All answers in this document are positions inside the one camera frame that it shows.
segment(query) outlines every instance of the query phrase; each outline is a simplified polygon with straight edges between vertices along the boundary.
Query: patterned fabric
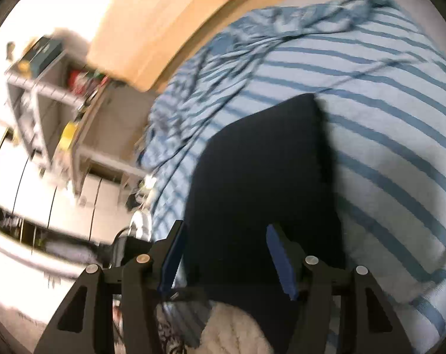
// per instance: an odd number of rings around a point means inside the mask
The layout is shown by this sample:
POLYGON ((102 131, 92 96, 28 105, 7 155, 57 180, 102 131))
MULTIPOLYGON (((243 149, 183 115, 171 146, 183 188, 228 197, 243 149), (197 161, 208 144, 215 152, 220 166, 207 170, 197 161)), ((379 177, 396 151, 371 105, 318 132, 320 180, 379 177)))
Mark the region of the patterned fabric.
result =
MULTIPOLYGON (((346 252, 372 271, 423 353, 446 334, 446 58, 391 0, 255 10, 179 69, 139 159, 158 178, 153 239, 182 219, 210 137, 306 92, 330 120, 346 252)), ((208 314, 167 310, 197 345, 208 314)))

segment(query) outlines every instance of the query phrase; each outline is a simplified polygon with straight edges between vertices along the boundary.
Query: blue and white striped fabric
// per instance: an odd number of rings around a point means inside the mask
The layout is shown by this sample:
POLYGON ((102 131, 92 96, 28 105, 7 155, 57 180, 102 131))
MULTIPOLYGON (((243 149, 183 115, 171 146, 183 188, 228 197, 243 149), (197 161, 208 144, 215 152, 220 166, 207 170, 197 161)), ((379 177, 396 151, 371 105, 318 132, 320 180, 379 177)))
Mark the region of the blue and white striped fabric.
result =
MULTIPOLYGON (((210 137, 306 92, 330 120, 346 252, 423 353, 446 334, 446 58, 391 0, 255 10, 188 60, 151 110, 139 160, 158 178, 153 238, 182 219, 210 137)), ((169 312, 197 343, 207 313, 169 312)))

